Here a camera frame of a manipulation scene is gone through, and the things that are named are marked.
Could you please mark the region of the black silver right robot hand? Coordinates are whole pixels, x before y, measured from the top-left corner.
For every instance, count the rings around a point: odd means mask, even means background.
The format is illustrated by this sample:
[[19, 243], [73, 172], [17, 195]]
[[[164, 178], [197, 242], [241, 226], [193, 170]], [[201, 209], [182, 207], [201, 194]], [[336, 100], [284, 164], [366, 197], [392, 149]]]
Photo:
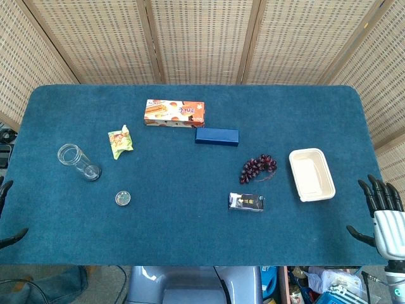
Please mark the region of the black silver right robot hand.
[[371, 184], [363, 180], [358, 180], [358, 184], [373, 222], [373, 236], [361, 234], [351, 225], [346, 229], [358, 241], [376, 248], [384, 259], [404, 260], [404, 207], [400, 194], [392, 184], [370, 174], [368, 180]]

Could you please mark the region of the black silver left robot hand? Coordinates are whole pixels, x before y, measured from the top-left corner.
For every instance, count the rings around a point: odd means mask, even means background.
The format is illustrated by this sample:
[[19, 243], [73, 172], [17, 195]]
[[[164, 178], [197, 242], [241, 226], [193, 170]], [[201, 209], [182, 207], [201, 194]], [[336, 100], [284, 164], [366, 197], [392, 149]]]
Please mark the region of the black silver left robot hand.
[[[1, 176], [1, 210], [0, 210], [0, 213], [3, 212], [7, 193], [13, 185], [12, 180], [5, 182], [5, 183], [3, 183], [3, 181], [4, 181], [4, 177]], [[11, 245], [19, 242], [21, 239], [24, 238], [24, 236], [27, 234], [27, 232], [28, 232], [28, 228], [23, 228], [21, 231], [19, 231], [14, 236], [11, 236], [6, 239], [2, 239], [0, 248], [3, 249], [5, 247], [11, 246]]]

